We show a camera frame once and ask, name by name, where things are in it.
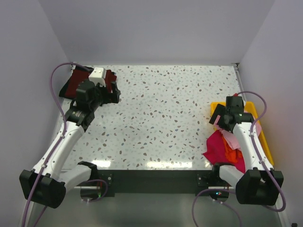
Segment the pink t shirt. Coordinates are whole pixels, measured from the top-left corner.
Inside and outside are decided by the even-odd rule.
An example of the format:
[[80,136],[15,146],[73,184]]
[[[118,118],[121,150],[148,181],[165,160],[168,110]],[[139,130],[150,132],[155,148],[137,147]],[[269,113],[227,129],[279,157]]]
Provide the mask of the pink t shirt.
[[[220,117],[218,116],[215,123],[217,124],[218,121],[219,121]],[[261,128],[261,125],[259,123],[259,121],[255,124],[255,129],[256,129],[256,132],[257,132],[257,135],[259,136],[260,133],[262,132],[262,128]],[[238,149],[238,150],[241,150],[241,147],[239,145],[239,142],[237,140],[237,138],[235,137],[234,134],[232,134],[231,132],[227,132],[227,131],[219,131],[222,136],[226,139],[227,143],[229,144],[229,146],[232,148],[232,149]]]

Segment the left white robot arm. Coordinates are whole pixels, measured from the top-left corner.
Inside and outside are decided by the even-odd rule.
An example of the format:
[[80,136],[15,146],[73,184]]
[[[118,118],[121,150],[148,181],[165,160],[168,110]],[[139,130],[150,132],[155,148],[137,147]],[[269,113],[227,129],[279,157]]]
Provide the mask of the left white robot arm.
[[119,102],[121,92],[117,83],[112,81],[110,85],[111,91],[89,79],[79,84],[55,140],[32,170],[23,170],[19,176],[26,200],[55,209],[73,187],[83,182],[94,185],[99,180],[98,168],[90,162],[81,161],[64,174],[61,171],[73,147],[94,120],[95,111],[104,104]]

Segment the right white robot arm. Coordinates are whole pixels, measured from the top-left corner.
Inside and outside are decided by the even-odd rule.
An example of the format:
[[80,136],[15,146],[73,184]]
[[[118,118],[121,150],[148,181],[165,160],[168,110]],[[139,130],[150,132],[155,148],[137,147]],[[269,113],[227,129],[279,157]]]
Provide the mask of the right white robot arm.
[[245,164],[242,173],[232,164],[216,163],[211,173],[212,183],[217,186],[228,183],[235,189],[240,204],[274,206],[284,176],[268,161],[258,139],[256,121],[251,113],[244,111],[242,97],[227,96],[225,105],[217,105],[209,122],[236,137]]

